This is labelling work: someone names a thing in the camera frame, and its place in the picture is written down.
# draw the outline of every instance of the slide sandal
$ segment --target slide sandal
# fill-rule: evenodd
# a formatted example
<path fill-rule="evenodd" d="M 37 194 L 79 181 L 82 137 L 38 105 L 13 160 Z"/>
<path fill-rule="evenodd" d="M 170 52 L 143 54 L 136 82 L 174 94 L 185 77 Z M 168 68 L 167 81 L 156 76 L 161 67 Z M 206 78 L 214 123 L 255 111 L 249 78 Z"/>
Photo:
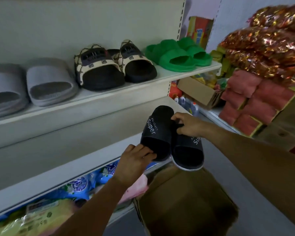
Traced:
<path fill-rule="evenodd" d="M 141 144 L 157 154 L 154 161 L 165 161 L 170 156 L 171 128 L 174 114 L 171 107 L 158 106 L 149 116 L 141 137 Z"/>
<path fill-rule="evenodd" d="M 145 55 L 170 71 L 187 72 L 196 68 L 194 60 L 173 39 L 165 39 L 157 45 L 147 46 Z"/>
<path fill-rule="evenodd" d="M 0 117 L 20 111 L 28 103 L 25 71 L 16 64 L 0 64 Z"/>
<path fill-rule="evenodd" d="M 171 144 L 173 163 L 182 170 L 200 170 L 204 163 L 201 139 L 177 134 L 177 128 L 183 126 L 177 124 L 173 129 Z"/>
<path fill-rule="evenodd" d="M 56 58 L 28 62 L 26 80 L 32 103 L 40 107 L 69 99 L 79 90 L 67 64 Z"/>
<path fill-rule="evenodd" d="M 122 42 L 119 54 L 114 55 L 114 59 L 127 82 L 141 83 L 157 76 L 153 63 L 128 39 Z"/>
<path fill-rule="evenodd" d="M 205 50 L 198 46 L 190 37 L 182 38 L 177 41 L 179 47 L 187 51 L 187 53 L 194 59 L 196 66 L 210 66 L 212 63 L 212 56 L 205 52 Z"/>
<path fill-rule="evenodd" d="M 125 77 L 110 53 L 93 44 L 74 56 L 77 82 L 82 88 L 101 91 L 125 84 Z"/>

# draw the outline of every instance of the person's right arm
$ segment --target person's right arm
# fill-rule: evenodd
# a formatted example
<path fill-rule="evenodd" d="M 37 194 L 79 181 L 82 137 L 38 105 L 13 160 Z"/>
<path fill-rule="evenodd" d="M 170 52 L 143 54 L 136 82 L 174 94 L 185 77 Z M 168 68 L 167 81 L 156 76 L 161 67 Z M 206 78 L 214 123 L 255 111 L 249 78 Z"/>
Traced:
<path fill-rule="evenodd" d="M 295 224 L 295 155 L 204 122 L 176 113 L 184 127 L 178 134 L 203 137 L 213 143 L 274 206 Z"/>

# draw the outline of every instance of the red and yellow box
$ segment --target red and yellow box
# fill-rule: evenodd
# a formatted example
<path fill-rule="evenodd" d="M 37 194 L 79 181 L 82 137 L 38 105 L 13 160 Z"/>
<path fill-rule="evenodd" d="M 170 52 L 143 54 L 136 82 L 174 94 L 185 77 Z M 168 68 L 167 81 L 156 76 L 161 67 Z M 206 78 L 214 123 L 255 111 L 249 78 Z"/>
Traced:
<path fill-rule="evenodd" d="M 214 20 L 197 16 L 189 17 L 187 36 L 191 37 L 197 45 L 205 49 L 211 33 L 213 21 Z"/>

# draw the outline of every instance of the floor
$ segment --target floor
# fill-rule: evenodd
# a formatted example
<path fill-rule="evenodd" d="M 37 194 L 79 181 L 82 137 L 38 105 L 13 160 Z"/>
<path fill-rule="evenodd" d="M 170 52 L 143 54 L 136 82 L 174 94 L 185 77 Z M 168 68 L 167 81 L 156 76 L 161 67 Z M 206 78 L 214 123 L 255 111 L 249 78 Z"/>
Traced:
<path fill-rule="evenodd" d="M 203 115 L 200 118 L 209 121 Z M 203 139 L 203 148 L 204 167 L 239 207 L 239 218 L 227 236 L 295 236 L 295 226 L 212 143 Z M 104 236 L 114 235 L 145 235 L 135 210 L 107 227 Z"/>

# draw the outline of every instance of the hand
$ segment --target hand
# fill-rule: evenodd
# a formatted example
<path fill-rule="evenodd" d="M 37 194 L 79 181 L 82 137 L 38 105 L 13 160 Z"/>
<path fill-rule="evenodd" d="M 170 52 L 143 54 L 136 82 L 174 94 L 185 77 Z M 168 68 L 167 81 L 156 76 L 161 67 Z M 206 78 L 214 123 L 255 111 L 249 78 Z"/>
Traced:
<path fill-rule="evenodd" d="M 183 134 L 190 137 L 206 137 L 210 132 L 219 131 L 220 127 L 209 122 L 202 121 L 188 113 L 175 113 L 172 120 L 180 119 L 179 123 L 184 126 L 177 129 L 178 134 Z"/>
<path fill-rule="evenodd" d="M 113 177 L 129 188 L 155 158 L 156 154 L 150 148 L 142 144 L 129 145 L 121 155 Z"/>

